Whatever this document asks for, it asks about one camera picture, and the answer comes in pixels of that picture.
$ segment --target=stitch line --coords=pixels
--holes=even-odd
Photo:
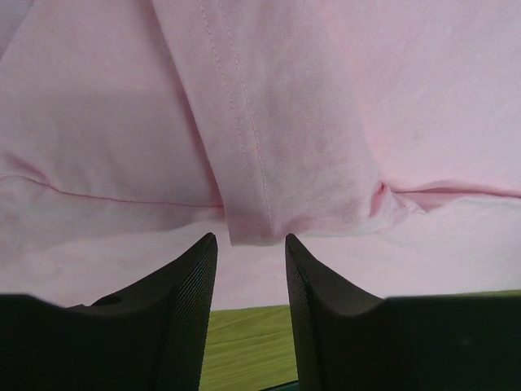
[[[222,19],[225,22],[226,33],[228,34],[228,39],[230,40],[231,51],[234,55],[235,69],[237,70],[237,75],[239,76],[239,79],[241,81],[241,86],[243,87],[244,98],[246,99],[246,109],[247,109],[248,115],[250,117],[250,122],[252,123],[253,136],[255,139],[255,144],[256,144],[256,149],[257,149],[257,159],[259,161],[260,174],[262,175],[262,186],[264,188],[264,198],[265,198],[266,208],[267,208],[267,212],[268,212],[268,226],[273,234],[274,230],[273,230],[273,223],[272,223],[272,219],[271,219],[271,208],[269,206],[268,192],[266,190],[266,176],[265,176],[265,171],[264,171],[264,165],[262,164],[261,146],[259,144],[257,128],[255,126],[255,121],[253,120],[252,109],[250,107],[250,100],[248,98],[248,93],[247,93],[247,89],[246,89],[246,83],[244,82],[244,79],[241,76],[241,72],[239,71],[239,61],[237,59],[237,53],[235,52],[234,43],[231,39],[230,26],[228,25],[228,20],[226,19],[225,10],[224,10],[224,7],[222,6],[221,0],[218,0],[218,3],[219,3],[219,8],[221,8]]]
[[[208,33],[208,37],[210,38],[210,44],[212,45],[213,57],[215,59],[217,67],[219,68],[219,73],[221,74],[222,84],[225,87],[226,96],[228,97],[228,102],[230,104],[230,110],[232,112],[232,117],[234,118],[235,130],[237,131],[237,136],[239,138],[239,146],[240,146],[241,151],[243,153],[243,161],[244,161],[244,165],[246,167],[246,173],[247,173],[248,181],[250,183],[250,189],[251,189],[251,193],[252,193],[252,200],[254,200],[255,199],[255,192],[253,191],[253,178],[252,178],[252,173],[250,172],[250,165],[249,165],[249,163],[247,161],[246,149],[244,147],[243,135],[241,134],[241,131],[240,131],[240,128],[239,128],[239,120],[237,118],[237,112],[235,111],[234,104],[233,104],[233,102],[231,100],[231,95],[230,95],[230,91],[228,89],[228,84],[226,83],[225,75],[224,75],[224,73],[222,71],[221,61],[219,60],[219,56],[217,55],[217,50],[215,48],[215,44],[213,43],[212,33],[210,31],[210,27],[208,26],[208,21],[206,20],[206,14],[204,13],[203,1],[202,0],[199,0],[199,7],[201,9],[201,13],[203,14],[204,24],[206,26],[206,32]]]
[[[77,193],[71,193],[70,191],[63,191],[59,190],[54,186],[51,186],[47,183],[42,183],[39,181],[36,181],[31,178],[24,177],[22,175],[0,175],[0,183],[2,180],[5,179],[23,179],[25,181],[34,183],[36,185],[46,187],[52,191],[55,191],[59,194],[62,194],[64,196],[73,196],[77,198],[86,198],[88,200],[100,200],[100,201],[111,201],[111,202],[118,202],[121,204],[142,204],[142,205],[157,205],[157,206],[177,206],[180,208],[222,208],[222,205],[187,205],[187,204],[176,204],[173,202],[156,202],[156,201],[133,201],[133,200],[119,200],[117,198],[111,198],[111,197],[100,197],[96,195],[87,195],[87,194],[77,194]]]

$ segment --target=garment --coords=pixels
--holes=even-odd
[[[521,285],[518,2],[30,6],[0,58],[3,291],[94,301],[205,231],[214,308],[287,300],[289,232],[380,296]]]

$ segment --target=pink fabric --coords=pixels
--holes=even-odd
[[[380,296],[521,288],[519,2],[13,4],[0,290],[94,301],[205,231],[218,309],[287,300],[288,232]]]

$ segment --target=yellow-green surface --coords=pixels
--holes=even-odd
[[[201,390],[259,391],[293,380],[287,305],[211,313]]]

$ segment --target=light pink fabric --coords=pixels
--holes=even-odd
[[[205,231],[214,308],[285,302],[291,231],[381,296],[521,288],[519,7],[0,0],[0,290],[94,301]]]

